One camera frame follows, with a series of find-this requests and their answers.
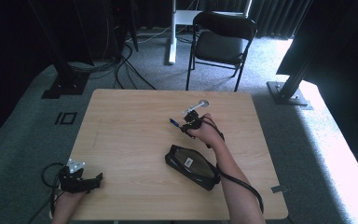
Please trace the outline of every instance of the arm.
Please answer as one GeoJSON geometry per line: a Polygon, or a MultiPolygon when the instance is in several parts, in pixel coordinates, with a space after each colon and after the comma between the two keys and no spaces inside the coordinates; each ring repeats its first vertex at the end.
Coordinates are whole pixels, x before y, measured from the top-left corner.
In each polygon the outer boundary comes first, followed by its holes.
{"type": "Polygon", "coordinates": [[[64,192],[55,204],[55,212],[51,224],[66,224],[69,223],[71,216],[74,214],[80,201],[86,192],[69,193],[64,192]]]}
{"type": "MultiPolygon", "coordinates": [[[[207,118],[206,121],[212,120],[210,114],[206,114],[204,117],[207,118]]],[[[188,130],[188,132],[212,147],[222,172],[250,184],[246,175],[234,161],[226,143],[213,127],[202,123],[199,129],[188,130]]],[[[224,177],[221,178],[221,181],[232,223],[265,223],[258,200],[251,191],[224,177]]]]}

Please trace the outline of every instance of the chair backrest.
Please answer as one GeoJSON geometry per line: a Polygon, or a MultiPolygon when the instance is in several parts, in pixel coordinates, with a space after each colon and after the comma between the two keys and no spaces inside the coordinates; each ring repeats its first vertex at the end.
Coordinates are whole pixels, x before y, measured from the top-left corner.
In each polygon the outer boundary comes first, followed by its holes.
{"type": "Polygon", "coordinates": [[[218,35],[242,38],[250,42],[257,32],[255,22],[243,15],[225,15],[203,11],[193,20],[193,26],[197,25],[218,35]]]}

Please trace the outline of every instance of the chair seat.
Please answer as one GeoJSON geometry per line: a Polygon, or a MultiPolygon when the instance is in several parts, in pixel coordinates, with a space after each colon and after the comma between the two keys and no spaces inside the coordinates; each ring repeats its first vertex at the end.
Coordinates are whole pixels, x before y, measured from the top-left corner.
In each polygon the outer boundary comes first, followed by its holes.
{"type": "Polygon", "coordinates": [[[195,55],[202,60],[239,64],[243,54],[242,50],[242,39],[204,31],[200,34],[195,55]]]}

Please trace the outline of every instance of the hand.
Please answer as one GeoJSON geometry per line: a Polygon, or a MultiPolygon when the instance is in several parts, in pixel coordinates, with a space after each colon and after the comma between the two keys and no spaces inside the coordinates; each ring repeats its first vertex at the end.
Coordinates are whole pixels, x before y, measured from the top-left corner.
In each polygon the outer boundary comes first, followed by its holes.
{"type": "Polygon", "coordinates": [[[224,140],[219,135],[217,130],[213,126],[211,126],[214,125],[211,114],[205,114],[202,119],[204,119],[205,122],[208,123],[202,122],[201,126],[198,129],[189,129],[188,133],[195,137],[198,137],[199,140],[204,142],[206,145],[210,145],[212,148],[215,148],[221,144],[225,144],[224,140]]]}

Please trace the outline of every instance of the black case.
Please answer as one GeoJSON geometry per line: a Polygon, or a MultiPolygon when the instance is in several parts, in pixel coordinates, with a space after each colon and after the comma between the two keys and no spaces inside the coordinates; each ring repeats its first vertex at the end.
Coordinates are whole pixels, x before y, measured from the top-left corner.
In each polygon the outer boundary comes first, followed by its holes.
{"type": "Polygon", "coordinates": [[[220,182],[220,175],[210,162],[194,149],[171,146],[165,162],[201,187],[211,190],[220,182]]]}

